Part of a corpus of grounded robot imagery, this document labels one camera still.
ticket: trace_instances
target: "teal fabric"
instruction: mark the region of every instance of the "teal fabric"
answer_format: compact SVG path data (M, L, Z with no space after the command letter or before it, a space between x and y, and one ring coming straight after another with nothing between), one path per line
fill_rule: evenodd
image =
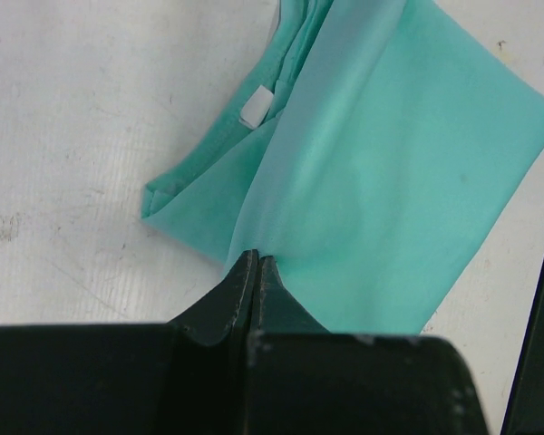
M258 129L239 111L263 84ZM431 0L283 0L199 146L146 188L151 226L227 265L249 248L332 331L413 334L544 147L544 97Z

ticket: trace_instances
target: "white table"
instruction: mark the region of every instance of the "white table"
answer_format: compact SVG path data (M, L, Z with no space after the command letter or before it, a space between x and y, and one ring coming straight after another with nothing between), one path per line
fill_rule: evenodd
M544 0L440 0L544 93ZM0 324L164 321L219 268L139 221L261 55L276 0L0 0ZM427 333L493 433L544 253L544 152Z

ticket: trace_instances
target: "green cloth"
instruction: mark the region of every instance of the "green cloth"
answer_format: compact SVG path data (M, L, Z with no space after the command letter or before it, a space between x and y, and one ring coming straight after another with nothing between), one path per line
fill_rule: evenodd
M254 90L275 93L256 130ZM544 97L431 0L283 0L260 63L142 217L256 248L332 331L418 333L544 147Z

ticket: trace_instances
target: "black tool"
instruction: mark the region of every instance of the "black tool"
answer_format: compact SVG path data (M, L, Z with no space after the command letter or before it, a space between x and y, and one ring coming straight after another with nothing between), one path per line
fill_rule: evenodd
M485 434L444 340L328 333L245 252L167 324L0 327L2 434Z

